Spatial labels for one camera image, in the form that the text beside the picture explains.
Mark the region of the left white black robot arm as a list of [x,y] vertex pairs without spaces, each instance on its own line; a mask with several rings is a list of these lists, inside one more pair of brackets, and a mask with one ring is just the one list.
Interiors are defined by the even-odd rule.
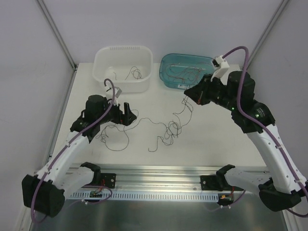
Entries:
[[102,124],[112,122],[129,126],[136,118],[129,103],[124,103],[121,109],[115,98],[89,96],[59,153],[36,174],[26,175],[22,180],[23,201],[30,208],[32,221],[38,222],[36,212],[51,218],[58,215],[68,197],[81,187],[102,186],[101,169],[96,164],[85,162],[76,172],[67,174],[67,171],[100,132]]

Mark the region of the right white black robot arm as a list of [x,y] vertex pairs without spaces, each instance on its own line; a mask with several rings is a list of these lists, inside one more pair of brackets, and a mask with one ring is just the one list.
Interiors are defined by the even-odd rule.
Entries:
[[213,102],[231,112],[231,118],[248,136],[269,169],[265,178],[226,165],[215,176],[202,177],[201,181],[212,190],[230,190],[231,187],[247,190],[259,196],[271,211],[289,210],[301,202],[308,189],[307,179],[300,173],[283,147],[275,119],[269,108],[254,99],[255,81],[248,73],[243,83],[241,71],[232,71],[227,84],[211,75],[184,91],[198,105]]

